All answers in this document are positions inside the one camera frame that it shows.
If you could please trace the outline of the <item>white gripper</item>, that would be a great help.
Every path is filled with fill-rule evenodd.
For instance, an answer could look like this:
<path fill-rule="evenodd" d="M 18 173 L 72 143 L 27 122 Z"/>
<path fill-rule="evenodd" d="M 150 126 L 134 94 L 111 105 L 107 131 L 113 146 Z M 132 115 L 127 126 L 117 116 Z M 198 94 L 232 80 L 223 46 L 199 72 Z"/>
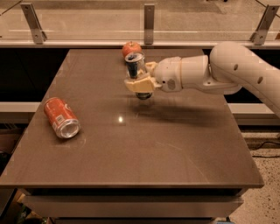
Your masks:
<path fill-rule="evenodd" d="M 136 79 L 124 80 L 126 88 L 133 93 L 153 93 L 156 88 L 164 92 L 178 92 L 181 84 L 181 58 L 172 57 L 161 60 L 159 63 L 146 62 L 148 73 L 140 74 Z M 155 78 L 150 74 L 155 71 Z"/>

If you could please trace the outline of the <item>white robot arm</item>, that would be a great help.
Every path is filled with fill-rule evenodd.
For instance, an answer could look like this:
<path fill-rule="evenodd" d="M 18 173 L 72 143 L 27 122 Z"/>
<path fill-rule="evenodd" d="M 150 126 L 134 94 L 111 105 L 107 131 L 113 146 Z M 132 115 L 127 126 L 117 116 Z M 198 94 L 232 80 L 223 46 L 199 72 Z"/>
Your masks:
<path fill-rule="evenodd" d="M 147 62 L 143 53 L 131 52 L 125 61 L 125 86 L 140 99 L 149 98 L 157 89 L 168 93 L 193 88 L 232 95 L 245 88 L 280 116 L 280 69 L 235 42 L 219 43 L 208 56 Z"/>

